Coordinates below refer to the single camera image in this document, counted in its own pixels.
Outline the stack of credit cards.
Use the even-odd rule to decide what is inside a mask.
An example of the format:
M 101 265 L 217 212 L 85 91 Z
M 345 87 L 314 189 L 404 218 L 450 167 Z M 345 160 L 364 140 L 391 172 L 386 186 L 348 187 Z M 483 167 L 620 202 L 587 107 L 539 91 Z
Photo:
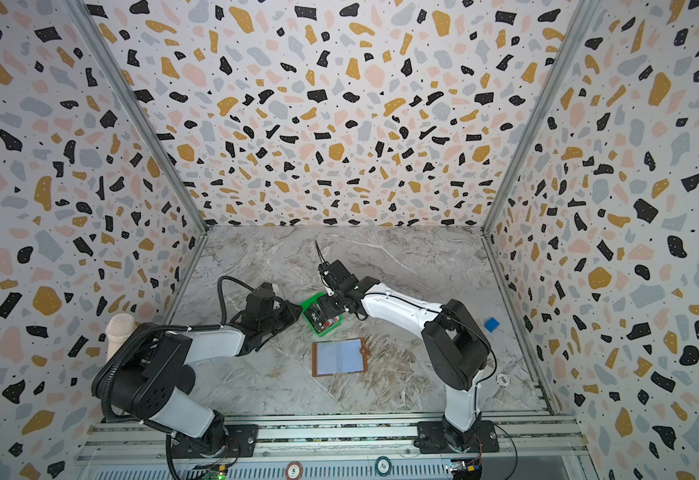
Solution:
M 323 336 L 324 334 L 327 334 L 329 331 L 333 330 L 333 328 L 339 326 L 341 320 L 342 318 L 340 316 L 317 320 L 317 322 L 315 323 L 316 334 L 318 336 Z

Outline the brown leather card holder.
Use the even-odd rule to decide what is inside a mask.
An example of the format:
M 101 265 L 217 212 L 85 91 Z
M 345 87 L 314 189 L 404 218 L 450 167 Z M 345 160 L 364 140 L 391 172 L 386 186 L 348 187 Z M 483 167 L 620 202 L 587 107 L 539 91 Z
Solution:
M 369 350 L 361 338 L 312 344 L 312 376 L 326 377 L 367 371 Z

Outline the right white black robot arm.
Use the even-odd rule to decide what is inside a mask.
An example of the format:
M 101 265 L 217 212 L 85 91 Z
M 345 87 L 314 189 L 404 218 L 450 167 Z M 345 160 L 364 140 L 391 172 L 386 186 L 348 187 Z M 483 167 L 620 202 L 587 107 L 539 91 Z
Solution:
M 323 260 L 318 273 L 326 294 L 318 300 L 324 318 L 349 313 L 389 322 L 421 338 L 429 363 L 445 384 L 445 413 L 439 433 L 417 441 L 418 448 L 471 452 L 479 446 L 477 405 L 483 373 L 495 359 L 487 336 L 459 301 L 427 302 L 397 292 L 372 278 L 351 274 L 338 260 Z

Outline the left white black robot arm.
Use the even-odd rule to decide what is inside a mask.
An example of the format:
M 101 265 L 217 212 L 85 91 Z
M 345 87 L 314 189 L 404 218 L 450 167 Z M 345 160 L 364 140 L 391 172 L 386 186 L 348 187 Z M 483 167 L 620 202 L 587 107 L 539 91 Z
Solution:
M 302 314 L 300 305 L 282 299 L 268 282 L 247 291 L 245 308 L 235 314 L 221 308 L 219 322 L 147 322 L 111 349 L 91 386 L 104 419 L 139 422 L 166 434 L 170 445 L 184 444 L 202 456 L 231 450 L 223 415 L 189 396 L 193 364 L 257 352 Z

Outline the green plastic card tray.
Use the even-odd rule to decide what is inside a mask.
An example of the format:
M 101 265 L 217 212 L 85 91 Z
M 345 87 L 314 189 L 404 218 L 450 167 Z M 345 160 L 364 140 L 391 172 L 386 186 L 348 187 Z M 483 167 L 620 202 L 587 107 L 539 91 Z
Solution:
M 328 301 L 324 300 L 326 296 L 326 293 L 315 294 L 300 304 L 302 318 L 317 337 L 323 337 L 329 334 L 342 322 L 341 315 L 328 315 Z

